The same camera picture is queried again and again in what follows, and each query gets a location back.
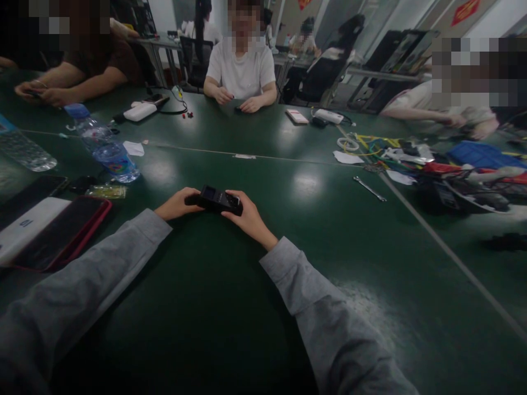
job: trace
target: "smartphone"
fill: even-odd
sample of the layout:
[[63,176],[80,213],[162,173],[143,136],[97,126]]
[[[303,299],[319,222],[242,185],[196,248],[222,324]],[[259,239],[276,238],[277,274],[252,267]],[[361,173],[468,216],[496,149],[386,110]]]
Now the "smartphone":
[[12,266],[44,272],[66,265],[82,251],[111,209],[111,202],[79,196],[36,236]]
[[56,196],[68,184],[66,177],[41,176],[0,206],[0,232],[45,198]]
[[159,107],[159,105],[163,104],[166,101],[169,101],[169,97],[167,95],[163,95],[161,93],[155,93],[150,97],[147,97],[143,100],[144,103],[152,103]]
[[30,94],[30,95],[33,96],[35,99],[40,99],[40,93],[39,93],[39,92],[36,92],[36,91],[26,91],[25,93]]

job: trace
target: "wrench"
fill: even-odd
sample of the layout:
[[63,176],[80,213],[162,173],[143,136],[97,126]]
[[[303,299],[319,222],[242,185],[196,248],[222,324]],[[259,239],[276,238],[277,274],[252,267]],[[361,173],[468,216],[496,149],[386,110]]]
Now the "wrench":
[[362,182],[362,180],[355,176],[353,177],[353,179],[358,182],[359,184],[361,184],[363,187],[365,187],[367,190],[369,190],[372,194],[374,194],[377,199],[379,199],[380,201],[387,201],[385,198],[383,198],[381,195],[379,195],[377,192],[375,192],[373,189],[371,189],[369,186],[367,186],[366,184],[364,184],[364,182]]

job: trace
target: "water bottle label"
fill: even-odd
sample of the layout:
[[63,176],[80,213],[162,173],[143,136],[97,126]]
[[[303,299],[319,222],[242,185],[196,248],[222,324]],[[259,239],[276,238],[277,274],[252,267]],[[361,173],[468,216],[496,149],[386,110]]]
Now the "water bottle label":
[[16,127],[0,114],[0,134],[9,133],[13,130],[16,130]]
[[103,165],[108,173],[112,174],[113,176],[123,176],[124,174],[128,174],[133,171],[134,167],[132,161],[128,158],[128,155],[122,156],[119,159],[112,160],[110,162],[101,162],[100,164]]

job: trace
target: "bottle cap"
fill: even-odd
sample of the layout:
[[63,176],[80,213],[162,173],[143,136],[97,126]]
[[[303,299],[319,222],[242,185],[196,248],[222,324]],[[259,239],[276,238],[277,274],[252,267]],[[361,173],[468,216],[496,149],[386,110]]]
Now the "bottle cap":
[[68,115],[74,119],[89,117],[89,111],[84,104],[70,104],[64,107]]

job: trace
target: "red phone case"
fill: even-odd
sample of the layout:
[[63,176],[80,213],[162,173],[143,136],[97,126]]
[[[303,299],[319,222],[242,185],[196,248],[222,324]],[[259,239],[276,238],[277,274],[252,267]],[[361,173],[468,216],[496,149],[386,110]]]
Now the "red phone case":
[[15,268],[30,270],[32,272],[47,272],[56,269],[58,266],[65,266],[79,256],[84,246],[88,243],[93,233],[100,226],[108,212],[112,207],[112,203],[107,199],[91,196],[79,196],[77,199],[97,199],[103,201],[104,204],[95,212],[82,229],[75,235],[73,240],[56,256],[56,258],[45,269],[33,269],[24,266],[13,266]]

